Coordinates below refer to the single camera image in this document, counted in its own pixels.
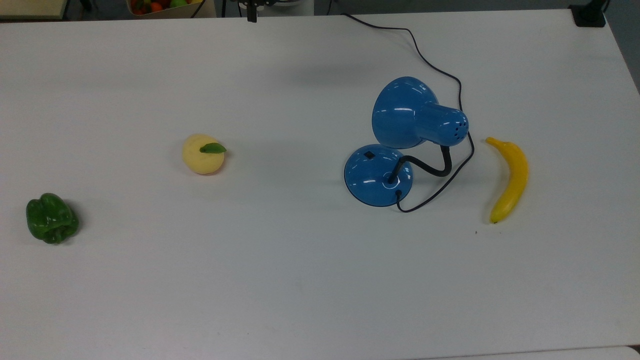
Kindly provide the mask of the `dark Franka gripper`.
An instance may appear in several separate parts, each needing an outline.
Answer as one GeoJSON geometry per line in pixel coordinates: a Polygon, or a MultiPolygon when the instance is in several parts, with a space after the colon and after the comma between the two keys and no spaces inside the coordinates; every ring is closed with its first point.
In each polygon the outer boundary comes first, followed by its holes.
{"type": "Polygon", "coordinates": [[[246,19],[250,23],[258,22],[258,9],[257,7],[271,7],[281,0],[238,0],[238,4],[246,7],[246,19]]]}

